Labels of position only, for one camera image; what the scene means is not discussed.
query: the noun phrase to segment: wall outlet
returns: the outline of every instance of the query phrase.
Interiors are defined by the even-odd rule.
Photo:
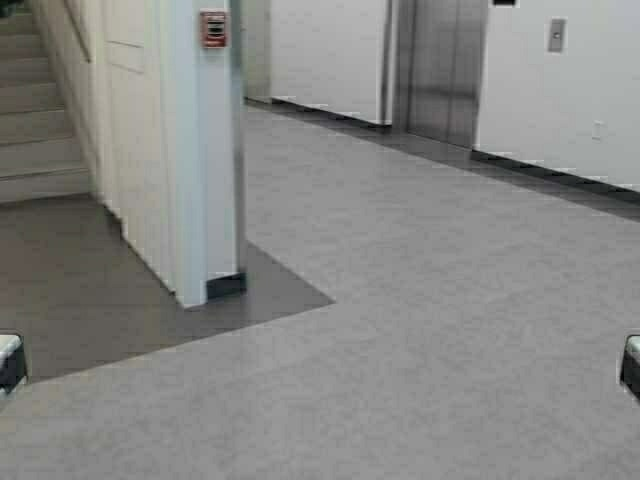
[[[593,122],[593,132],[591,133],[591,138],[597,141],[604,140],[606,124],[602,120],[595,120]]]

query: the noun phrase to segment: door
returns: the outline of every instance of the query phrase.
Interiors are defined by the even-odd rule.
[[[414,0],[407,131],[471,147],[487,18],[486,0]]]

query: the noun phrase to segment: wall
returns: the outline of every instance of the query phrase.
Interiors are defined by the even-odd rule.
[[[546,51],[554,17],[563,54]],[[638,25],[634,0],[492,7],[476,148],[639,190]]]
[[[88,63],[73,33],[63,0],[30,0],[47,46],[61,93],[76,128],[84,157],[93,174],[94,187],[100,187],[99,113],[94,69]],[[99,29],[92,23],[91,10],[97,0],[70,0],[92,53]]]
[[[81,59],[62,0],[34,0],[59,78],[96,152],[102,200],[132,248],[185,307],[244,269],[238,0],[74,0],[90,32]],[[230,6],[232,45],[199,45],[201,7]]]
[[[384,65],[390,5],[272,0],[273,96],[372,123],[390,119],[391,99],[381,94],[391,81]]]
[[[243,0],[245,85],[248,98],[271,101],[271,0]]]

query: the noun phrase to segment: fire alarm pull station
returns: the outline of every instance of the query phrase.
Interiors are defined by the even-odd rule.
[[[225,48],[229,42],[229,15],[224,10],[201,10],[203,48]]]

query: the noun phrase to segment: stair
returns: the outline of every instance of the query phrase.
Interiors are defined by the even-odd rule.
[[[90,191],[32,14],[0,19],[0,203]]]

